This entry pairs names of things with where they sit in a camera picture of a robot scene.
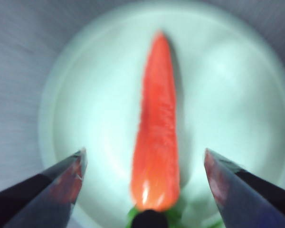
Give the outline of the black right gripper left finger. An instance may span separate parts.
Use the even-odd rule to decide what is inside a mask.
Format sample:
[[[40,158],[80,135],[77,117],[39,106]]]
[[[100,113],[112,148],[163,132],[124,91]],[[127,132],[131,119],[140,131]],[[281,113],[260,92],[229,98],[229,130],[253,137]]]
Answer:
[[[0,192],[0,228],[65,228],[87,167],[81,149]]]

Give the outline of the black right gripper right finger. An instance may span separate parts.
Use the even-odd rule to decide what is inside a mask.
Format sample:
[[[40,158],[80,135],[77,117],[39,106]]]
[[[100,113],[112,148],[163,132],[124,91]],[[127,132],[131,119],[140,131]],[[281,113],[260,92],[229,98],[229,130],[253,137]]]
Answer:
[[[210,149],[204,167],[227,228],[285,228],[285,190]]]

